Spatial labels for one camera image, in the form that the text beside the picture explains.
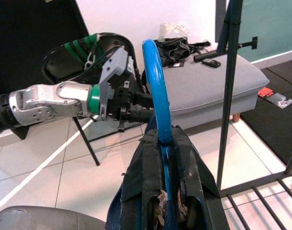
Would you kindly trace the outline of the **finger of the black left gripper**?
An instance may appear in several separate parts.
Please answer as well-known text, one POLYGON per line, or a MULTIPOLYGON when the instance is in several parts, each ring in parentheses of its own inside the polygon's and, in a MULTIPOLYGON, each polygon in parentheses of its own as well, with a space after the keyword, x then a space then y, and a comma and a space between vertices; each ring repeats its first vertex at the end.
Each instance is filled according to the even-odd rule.
POLYGON ((130 111, 131 122, 148 122, 154 115, 154 110, 143 109, 142 107, 132 107, 130 111))
POLYGON ((153 99, 149 93, 134 93, 133 94, 133 105, 140 105, 145 108, 153 107, 153 99))

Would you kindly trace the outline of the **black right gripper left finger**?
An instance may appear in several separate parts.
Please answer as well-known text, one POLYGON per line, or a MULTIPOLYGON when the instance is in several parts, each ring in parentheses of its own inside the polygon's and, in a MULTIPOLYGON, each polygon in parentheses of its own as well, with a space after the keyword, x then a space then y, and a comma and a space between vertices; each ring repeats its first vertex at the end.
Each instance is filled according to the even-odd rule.
POLYGON ((121 195, 121 230, 162 230, 167 192, 157 131, 140 140, 127 168, 121 195))

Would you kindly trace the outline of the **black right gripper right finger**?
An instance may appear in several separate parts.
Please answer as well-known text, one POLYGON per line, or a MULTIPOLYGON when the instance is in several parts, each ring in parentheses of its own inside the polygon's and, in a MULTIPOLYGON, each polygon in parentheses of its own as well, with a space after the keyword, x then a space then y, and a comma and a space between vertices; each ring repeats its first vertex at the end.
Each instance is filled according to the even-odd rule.
POLYGON ((171 171, 178 228, 229 229, 213 174, 180 126, 172 128, 172 134, 171 171))

